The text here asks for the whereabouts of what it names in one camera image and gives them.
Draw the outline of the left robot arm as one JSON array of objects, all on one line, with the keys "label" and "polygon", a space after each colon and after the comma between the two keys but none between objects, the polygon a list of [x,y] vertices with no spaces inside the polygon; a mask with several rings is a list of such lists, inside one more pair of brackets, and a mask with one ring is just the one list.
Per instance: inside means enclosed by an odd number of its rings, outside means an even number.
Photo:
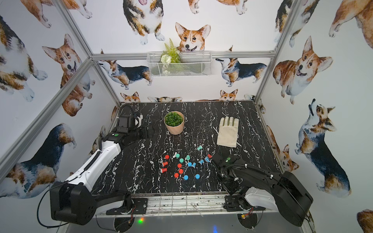
[{"label": "left robot arm", "polygon": [[154,127],[145,126],[142,120],[143,115],[138,113],[118,117],[116,127],[99,141],[95,153],[64,182],[57,182],[49,189],[53,220],[85,225],[94,216],[111,209],[133,210],[129,191],[114,190],[103,195],[94,195],[91,191],[124,148],[154,136]]}]

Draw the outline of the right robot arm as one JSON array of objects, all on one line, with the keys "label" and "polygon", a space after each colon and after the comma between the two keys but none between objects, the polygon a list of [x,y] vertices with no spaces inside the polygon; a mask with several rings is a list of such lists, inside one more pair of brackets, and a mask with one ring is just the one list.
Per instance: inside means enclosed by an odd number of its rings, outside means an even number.
[{"label": "right robot arm", "polygon": [[303,225],[313,198],[291,172],[264,170],[233,155],[216,154],[210,160],[223,189],[232,196],[237,195],[242,208],[278,211],[292,225]]}]

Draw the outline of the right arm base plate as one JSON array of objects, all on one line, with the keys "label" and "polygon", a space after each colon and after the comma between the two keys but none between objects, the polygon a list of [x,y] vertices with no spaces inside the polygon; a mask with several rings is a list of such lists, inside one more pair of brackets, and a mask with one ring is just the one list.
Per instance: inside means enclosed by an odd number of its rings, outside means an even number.
[{"label": "right arm base plate", "polygon": [[253,209],[254,211],[264,211],[264,207],[260,206],[251,206],[243,196],[225,196],[224,197],[224,205],[223,208],[227,212],[238,212],[238,211],[249,211]]}]

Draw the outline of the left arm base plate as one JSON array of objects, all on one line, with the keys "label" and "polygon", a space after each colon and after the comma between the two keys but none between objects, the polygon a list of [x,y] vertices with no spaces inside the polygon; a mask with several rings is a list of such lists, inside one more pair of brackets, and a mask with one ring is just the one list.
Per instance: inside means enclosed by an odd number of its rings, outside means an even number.
[{"label": "left arm base plate", "polygon": [[147,206],[147,198],[135,198],[131,199],[131,201],[125,201],[119,208],[106,211],[106,215],[143,215],[147,211]]}]

